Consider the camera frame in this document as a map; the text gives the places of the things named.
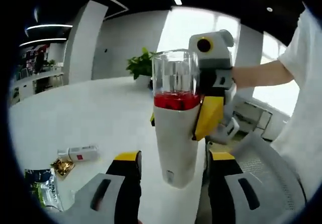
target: round table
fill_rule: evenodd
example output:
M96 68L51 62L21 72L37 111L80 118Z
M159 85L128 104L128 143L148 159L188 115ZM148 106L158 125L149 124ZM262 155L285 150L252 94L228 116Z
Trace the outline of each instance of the round table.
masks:
M195 176L184 189L162 179L149 89L138 89L132 77L88 81L55 88L29 97L9 110L14 149L21 170L47 169L57 150L98 145L100 158L76 163L69 175L58 178L64 209L73 192L97 173L105 173L121 152L142 151L143 223L194 223L200 198L205 144L198 145Z

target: food package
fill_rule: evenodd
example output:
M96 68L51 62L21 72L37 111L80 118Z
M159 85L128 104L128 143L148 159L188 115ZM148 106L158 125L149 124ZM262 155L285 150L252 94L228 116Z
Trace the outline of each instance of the food package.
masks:
M54 169L25 170L25 180L29 192L50 212L63 211L57 193L56 174Z
M61 159L56 159L55 162L51 164L51 166L59 174L59 176L64 179L74 168L75 164L72 161L63 161Z

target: ceiling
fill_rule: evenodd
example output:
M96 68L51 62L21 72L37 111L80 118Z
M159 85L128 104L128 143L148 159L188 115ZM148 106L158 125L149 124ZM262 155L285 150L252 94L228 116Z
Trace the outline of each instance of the ceiling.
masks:
M151 10L169 10L175 6L174 0L94 0L109 7L106 17L113 18L125 14ZM288 44L296 28L299 14L304 10L301 0L181 0L183 6L220 11L240 18L241 23L258 31L266 31L284 44ZM26 26L37 24L70 24L79 9L88 0L39 0L37 4L38 22L33 14ZM117 14L128 8L128 11ZM51 28L28 31L23 42L46 37L68 37L69 28Z

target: white plant pot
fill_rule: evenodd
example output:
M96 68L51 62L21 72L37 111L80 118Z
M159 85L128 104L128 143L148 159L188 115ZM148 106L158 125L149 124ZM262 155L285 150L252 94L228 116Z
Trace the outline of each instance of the white plant pot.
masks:
M136 80L135 84L138 88L147 88L150 83L151 77L140 75Z

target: red liquid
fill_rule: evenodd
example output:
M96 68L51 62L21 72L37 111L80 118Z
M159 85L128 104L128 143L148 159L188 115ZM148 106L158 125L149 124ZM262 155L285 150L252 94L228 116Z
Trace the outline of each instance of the red liquid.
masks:
M190 91L160 92L154 96L154 105L170 110L189 110L200 104L200 96Z

